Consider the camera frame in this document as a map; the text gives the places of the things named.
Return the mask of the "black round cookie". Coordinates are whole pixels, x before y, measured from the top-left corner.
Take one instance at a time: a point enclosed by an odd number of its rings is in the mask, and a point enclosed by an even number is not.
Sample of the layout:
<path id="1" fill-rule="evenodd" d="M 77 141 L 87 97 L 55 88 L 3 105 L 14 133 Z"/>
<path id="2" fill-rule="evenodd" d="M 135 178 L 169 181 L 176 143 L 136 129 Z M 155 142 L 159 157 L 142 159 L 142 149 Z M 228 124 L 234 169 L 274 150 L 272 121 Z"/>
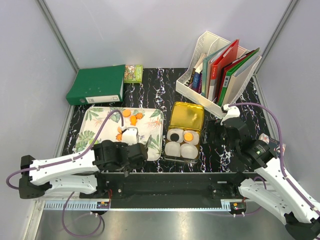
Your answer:
<path id="1" fill-rule="evenodd" d="M 172 133 L 170 135 L 170 140 L 173 142 L 177 142 L 180 139 L 180 136 L 177 133 Z"/>

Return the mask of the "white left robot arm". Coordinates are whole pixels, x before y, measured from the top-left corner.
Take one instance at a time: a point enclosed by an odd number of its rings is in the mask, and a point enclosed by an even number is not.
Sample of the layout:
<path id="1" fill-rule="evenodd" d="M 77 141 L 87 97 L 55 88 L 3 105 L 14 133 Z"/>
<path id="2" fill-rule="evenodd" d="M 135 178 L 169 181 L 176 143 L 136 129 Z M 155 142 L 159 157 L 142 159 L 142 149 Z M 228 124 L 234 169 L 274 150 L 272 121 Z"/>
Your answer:
<path id="1" fill-rule="evenodd" d="M 108 186 L 98 172 L 123 172 L 142 168 L 148 159 L 148 144 L 104 140 L 78 153 L 37 160 L 21 158 L 18 192 L 21 199 L 35 199 L 52 192 L 79 192 L 103 198 Z"/>

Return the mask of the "gold cookie tin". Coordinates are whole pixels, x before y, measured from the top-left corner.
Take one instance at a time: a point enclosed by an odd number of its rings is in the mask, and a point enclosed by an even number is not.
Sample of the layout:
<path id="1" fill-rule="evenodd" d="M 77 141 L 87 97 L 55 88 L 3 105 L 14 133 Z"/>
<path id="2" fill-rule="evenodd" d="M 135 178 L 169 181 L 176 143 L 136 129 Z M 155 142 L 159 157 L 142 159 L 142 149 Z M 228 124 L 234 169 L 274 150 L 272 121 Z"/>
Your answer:
<path id="1" fill-rule="evenodd" d="M 187 102 L 174 103 L 172 112 L 171 112 L 171 118 L 170 118 L 168 130 L 179 128 L 179 129 L 183 129 L 183 131 L 192 130 L 197 132 L 199 134 L 199 143 L 195 146 L 197 147 L 198 155 L 195 159 L 184 158 L 182 156 L 172 157 L 172 156 L 166 156 L 165 150 L 164 150 L 165 160 L 186 163 L 186 164 L 196 164 L 198 162 L 198 159 L 200 156 L 201 131 L 203 127 L 204 116 L 205 116 L 205 109 L 201 105 L 187 103 Z M 166 143 L 170 142 L 167 139 L 167 134 L 166 134 L 165 145 Z M 188 144 L 188 143 L 186 143 L 183 140 L 183 142 L 180 143 L 180 146 L 183 144 Z"/>

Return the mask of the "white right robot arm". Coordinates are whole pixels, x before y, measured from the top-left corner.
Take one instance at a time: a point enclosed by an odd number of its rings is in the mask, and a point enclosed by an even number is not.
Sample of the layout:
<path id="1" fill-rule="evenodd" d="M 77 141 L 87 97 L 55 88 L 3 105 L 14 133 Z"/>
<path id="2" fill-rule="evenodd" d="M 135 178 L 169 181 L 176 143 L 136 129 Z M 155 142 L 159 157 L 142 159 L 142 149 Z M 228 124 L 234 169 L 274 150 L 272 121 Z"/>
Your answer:
<path id="1" fill-rule="evenodd" d="M 218 196 L 250 199 L 273 214 L 295 240 L 320 238 L 320 203 L 312 198 L 281 165 L 269 145 L 254 139 L 245 122 L 239 118 L 210 120 L 205 139 L 213 145 L 230 147 L 237 158 L 267 181 L 276 193 L 269 192 L 242 172 L 236 172 Z"/>

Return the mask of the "orange fish cookie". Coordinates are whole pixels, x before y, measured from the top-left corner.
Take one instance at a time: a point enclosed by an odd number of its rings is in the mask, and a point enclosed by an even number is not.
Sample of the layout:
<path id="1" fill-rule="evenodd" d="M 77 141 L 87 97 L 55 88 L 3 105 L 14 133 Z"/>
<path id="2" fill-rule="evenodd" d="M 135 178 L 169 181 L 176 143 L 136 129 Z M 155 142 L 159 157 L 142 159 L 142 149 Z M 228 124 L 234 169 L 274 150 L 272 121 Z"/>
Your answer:
<path id="1" fill-rule="evenodd" d="M 131 115 L 130 116 L 130 124 L 132 125 L 132 126 L 136 126 L 136 124 L 137 124 L 137 117 L 135 116 L 135 115 Z"/>

